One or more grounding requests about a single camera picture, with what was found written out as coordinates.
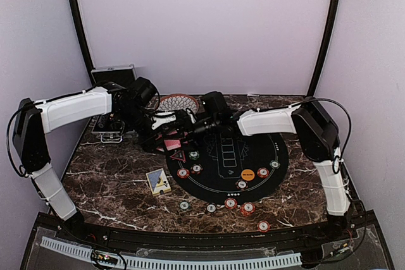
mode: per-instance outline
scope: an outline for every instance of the yellow card box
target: yellow card box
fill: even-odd
[[[163,169],[146,173],[146,178],[153,196],[162,195],[171,191],[169,182]]]

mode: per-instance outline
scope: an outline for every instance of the black poker mat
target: black poker mat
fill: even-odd
[[[185,161],[167,156],[166,162],[174,180],[185,191],[206,202],[223,205],[227,198],[236,199],[238,204],[257,201],[273,193],[287,173],[289,156],[280,134],[231,138],[211,134],[200,139],[199,146],[196,160],[185,152]],[[192,173],[195,164],[202,167],[200,174]],[[188,178],[177,175],[182,168],[190,171]],[[260,168],[268,169],[270,174],[266,178],[259,177]],[[236,184],[245,169],[254,172],[254,179],[247,181],[247,188],[241,190]]]

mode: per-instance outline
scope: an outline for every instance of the black metal bar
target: black metal bar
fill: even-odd
[[[330,38],[332,36],[332,31],[333,31],[333,25],[335,23],[335,17],[336,17],[338,3],[339,3],[339,0],[330,0],[328,17],[327,17],[327,22],[325,25],[325,31],[323,32],[322,43],[321,43],[321,47],[319,50],[318,59],[316,60],[311,83],[309,84],[307,96],[315,95],[315,91],[318,86],[319,79],[321,77],[323,64],[325,63],[325,58],[327,56]]]
[[[69,0],[70,3],[70,10],[72,11],[73,22],[76,28],[76,34],[78,43],[80,45],[80,50],[82,51],[82,56],[84,59],[84,63],[86,65],[87,72],[89,74],[89,78],[92,84],[94,84],[94,80],[91,77],[91,70],[94,69],[93,62],[91,59],[89,46],[87,45],[87,39],[84,33],[82,17],[80,16],[80,10],[78,7],[77,0]]]

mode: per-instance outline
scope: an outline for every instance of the white backdrop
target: white backdrop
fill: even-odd
[[[329,0],[79,0],[96,67],[162,94],[305,94]]]

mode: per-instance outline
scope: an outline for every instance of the black frame post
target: black frame post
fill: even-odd
[[[84,63],[86,65],[86,70],[89,74],[89,78],[92,84],[94,84],[94,80],[91,76],[91,70],[94,69],[93,61],[91,59],[89,45],[87,44],[87,39],[84,33],[84,27],[82,22],[82,17],[80,16],[80,10],[78,7],[77,0],[69,0],[70,3],[70,10],[72,11],[73,22],[76,28],[76,34],[78,43],[80,45],[80,50],[82,51],[82,56]]]
[[[330,0],[327,22],[325,25],[325,31],[323,32],[322,43],[318,54],[318,59],[316,60],[314,73],[312,75],[311,83],[309,84],[309,89],[307,96],[314,96],[316,88],[318,86],[319,79],[321,77],[322,68],[325,63],[325,58],[327,56],[328,47],[330,43],[330,38],[332,36],[333,25],[335,23],[337,5],[339,0]]]

